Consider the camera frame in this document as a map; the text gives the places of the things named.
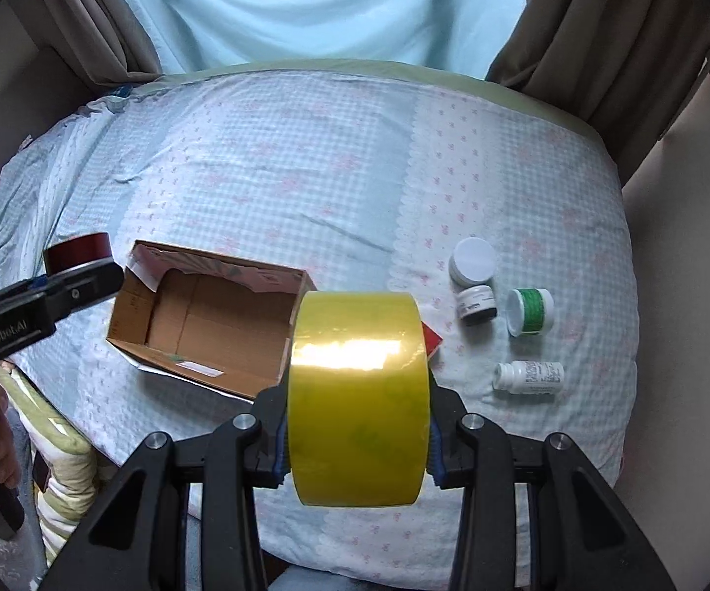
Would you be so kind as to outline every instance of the green label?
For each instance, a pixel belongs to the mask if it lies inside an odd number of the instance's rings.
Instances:
[[[536,335],[544,325],[544,298],[538,289],[517,289],[524,302],[524,325],[522,333]]]

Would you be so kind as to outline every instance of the open cardboard box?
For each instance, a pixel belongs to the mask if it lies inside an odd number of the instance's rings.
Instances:
[[[289,361],[305,271],[137,240],[107,339],[138,368],[253,400]]]

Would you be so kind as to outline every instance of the plastic container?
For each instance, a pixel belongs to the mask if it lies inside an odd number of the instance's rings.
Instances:
[[[464,238],[448,260],[451,279],[464,288],[486,284],[497,269],[497,251],[482,238]]]
[[[546,289],[514,289],[507,296],[508,332],[519,335],[546,333],[554,325],[554,300]]]
[[[456,316],[466,325],[480,325],[494,319],[498,304],[488,284],[479,284],[456,294]]]
[[[563,365],[559,362],[514,360],[497,365],[492,386],[517,395],[559,393],[564,378]]]

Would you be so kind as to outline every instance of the red object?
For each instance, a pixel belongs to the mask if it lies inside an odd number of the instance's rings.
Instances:
[[[442,337],[427,326],[426,322],[421,322],[421,325],[423,325],[423,342],[426,343],[426,357],[431,358],[442,344]]]
[[[90,233],[60,242],[42,252],[46,273],[53,276],[79,264],[111,257],[108,233]]]

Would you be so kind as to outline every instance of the green mattress edge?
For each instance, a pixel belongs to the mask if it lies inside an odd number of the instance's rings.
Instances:
[[[251,65],[220,66],[207,70],[198,70],[194,73],[178,75],[163,75],[139,87],[138,94],[146,95],[159,90],[164,90],[177,84],[187,84],[200,80],[213,78],[218,75],[235,73],[251,73],[260,70],[330,70],[336,73],[350,75],[372,75],[380,78],[403,80],[405,82],[418,82],[419,84],[433,84],[444,86],[447,89],[470,94],[499,104],[504,108],[524,113],[528,116],[538,117],[552,124],[578,133],[603,146],[601,136],[596,129],[588,123],[574,117],[570,113],[561,111],[540,100],[535,100],[517,91],[506,89],[494,82],[485,82],[471,78],[467,75],[450,73],[446,70],[437,70],[427,66],[405,65],[401,62],[385,62],[376,60],[282,60],[276,62],[261,62]]]

